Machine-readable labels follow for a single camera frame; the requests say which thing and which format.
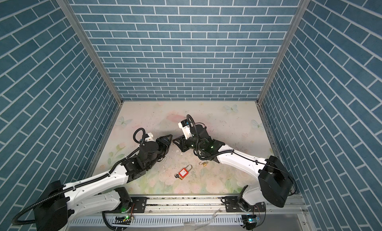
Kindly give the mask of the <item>red safety padlock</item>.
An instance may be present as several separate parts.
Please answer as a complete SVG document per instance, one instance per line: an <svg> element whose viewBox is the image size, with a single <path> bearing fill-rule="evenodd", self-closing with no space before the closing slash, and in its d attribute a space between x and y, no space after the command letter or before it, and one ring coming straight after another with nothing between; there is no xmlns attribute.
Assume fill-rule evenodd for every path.
<svg viewBox="0 0 382 231"><path fill-rule="evenodd" d="M193 166L191 164L184 167L181 171L178 172L179 179L183 180L189 172L192 170Z"/></svg>

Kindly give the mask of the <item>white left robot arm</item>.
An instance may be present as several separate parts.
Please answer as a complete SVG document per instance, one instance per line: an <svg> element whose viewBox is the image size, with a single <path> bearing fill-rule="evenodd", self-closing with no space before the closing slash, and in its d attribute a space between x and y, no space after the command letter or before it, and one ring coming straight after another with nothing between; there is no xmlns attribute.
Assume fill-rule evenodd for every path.
<svg viewBox="0 0 382 231"><path fill-rule="evenodd" d="M131 155L117 161L110 171L62 184L50 183L33 208L39 231L58 231L76 218L97 212L126 213L132 209L125 184L132 182L161 161L169 151L172 135L154 140L152 134Z"/></svg>

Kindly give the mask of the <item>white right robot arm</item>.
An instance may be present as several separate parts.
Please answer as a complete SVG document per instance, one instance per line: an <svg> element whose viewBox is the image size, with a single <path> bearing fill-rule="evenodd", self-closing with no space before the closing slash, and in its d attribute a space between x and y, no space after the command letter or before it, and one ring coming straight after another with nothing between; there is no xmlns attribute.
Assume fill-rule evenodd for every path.
<svg viewBox="0 0 382 231"><path fill-rule="evenodd" d="M245 185L237 197L237 206L242 210L248 211L266 201L279 208L285 206L293 187L293 177L277 157L261 158L240 152L212 139L201 124L192 126L182 121L178 125L183 135L173 143L182 152L192 149L200 160L229 165L258 179L258 185Z"/></svg>

